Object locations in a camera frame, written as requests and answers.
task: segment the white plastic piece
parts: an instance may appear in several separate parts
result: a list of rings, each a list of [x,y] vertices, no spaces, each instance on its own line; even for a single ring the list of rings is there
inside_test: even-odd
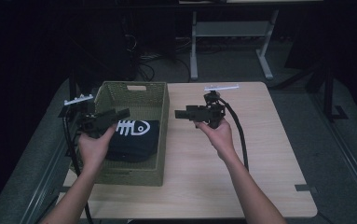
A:
[[[240,86],[239,84],[236,84],[235,86],[210,86],[210,87],[204,87],[205,91],[222,91],[222,90],[234,90],[238,89]]]
[[[76,104],[76,103],[91,100],[91,99],[93,99],[93,95],[90,94],[89,96],[84,96],[83,94],[81,94],[79,96],[79,98],[76,97],[72,101],[64,101],[64,105],[72,105],[72,104]]]

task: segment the hand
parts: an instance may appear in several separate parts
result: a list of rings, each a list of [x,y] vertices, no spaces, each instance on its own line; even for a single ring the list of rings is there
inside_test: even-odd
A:
[[[86,133],[80,135],[78,145],[84,163],[84,171],[98,172],[101,169],[106,152],[108,151],[109,141],[115,133],[116,128],[117,124],[113,124],[98,139],[91,138]]]
[[[227,161],[232,157],[237,157],[237,153],[233,145],[230,124],[225,119],[221,119],[219,126],[216,129],[212,129],[204,122],[194,123],[210,139],[211,144],[218,152],[219,158],[223,161]]]

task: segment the green basket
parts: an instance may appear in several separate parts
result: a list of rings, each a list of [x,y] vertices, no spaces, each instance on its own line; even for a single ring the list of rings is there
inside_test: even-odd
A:
[[[147,161],[103,163],[97,184],[161,186],[164,175],[167,123],[170,98],[165,82],[117,82],[106,81],[99,88],[96,113],[114,108],[128,108],[130,120],[159,120],[158,153]]]

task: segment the printed logo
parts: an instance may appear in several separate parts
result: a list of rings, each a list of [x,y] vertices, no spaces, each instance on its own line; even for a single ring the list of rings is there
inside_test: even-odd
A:
[[[143,135],[149,131],[151,126],[148,122],[143,120],[120,120],[117,123],[117,132],[120,135],[125,133],[127,136],[130,132],[130,135]]]

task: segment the dark floor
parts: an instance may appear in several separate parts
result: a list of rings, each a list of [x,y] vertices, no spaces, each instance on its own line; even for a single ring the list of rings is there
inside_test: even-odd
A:
[[[228,40],[222,50],[200,54],[197,82],[261,81],[274,86],[292,77],[299,70],[284,68],[290,42],[272,42],[268,62],[274,73],[273,80],[263,77],[254,50],[261,40],[248,42]],[[165,59],[146,63],[155,70],[154,81],[187,82],[189,54],[178,54],[180,61]],[[289,223],[357,223],[357,181],[343,157],[336,141],[333,126],[343,136],[346,145],[357,160],[357,106],[350,92],[335,82],[334,103],[341,105],[349,119],[327,121],[320,101],[323,90],[309,94],[305,90],[309,77],[304,77],[282,90],[270,90],[274,105],[291,142],[300,168],[308,185],[319,215],[309,218],[288,218]],[[69,98],[68,82],[62,83],[47,113],[36,129],[32,140],[21,156],[13,175],[0,196],[0,223],[35,222],[48,210],[62,190],[62,181],[68,169],[69,158],[64,157],[62,121],[57,118],[63,100]],[[126,223],[127,220],[100,220],[99,223]],[[233,220],[154,220],[139,223],[236,223]]]

